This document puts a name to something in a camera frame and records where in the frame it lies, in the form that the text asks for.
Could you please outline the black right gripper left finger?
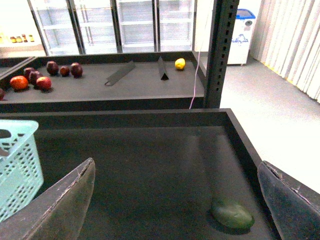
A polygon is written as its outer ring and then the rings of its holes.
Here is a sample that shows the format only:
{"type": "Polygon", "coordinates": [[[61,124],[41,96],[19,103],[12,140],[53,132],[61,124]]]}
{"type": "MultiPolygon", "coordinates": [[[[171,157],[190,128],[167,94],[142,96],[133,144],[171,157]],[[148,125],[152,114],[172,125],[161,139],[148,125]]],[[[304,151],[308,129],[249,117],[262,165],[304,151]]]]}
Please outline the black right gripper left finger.
{"type": "Polygon", "coordinates": [[[23,209],[1,222],[2,240],[76,240],[94,191],[96,165],[88,158],[23,209]]]}

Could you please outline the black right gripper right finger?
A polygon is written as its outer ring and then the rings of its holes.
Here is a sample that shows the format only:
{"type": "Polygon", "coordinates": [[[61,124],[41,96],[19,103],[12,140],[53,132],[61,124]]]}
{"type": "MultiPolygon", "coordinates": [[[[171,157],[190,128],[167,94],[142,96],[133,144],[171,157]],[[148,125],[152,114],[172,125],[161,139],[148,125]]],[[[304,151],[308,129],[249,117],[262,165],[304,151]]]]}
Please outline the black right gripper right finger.
{"type": "Polygon", "coordinates": [[[283,240],[320,238],[320,194],[262,161],[257,176],[263,198],[283,240]]]}

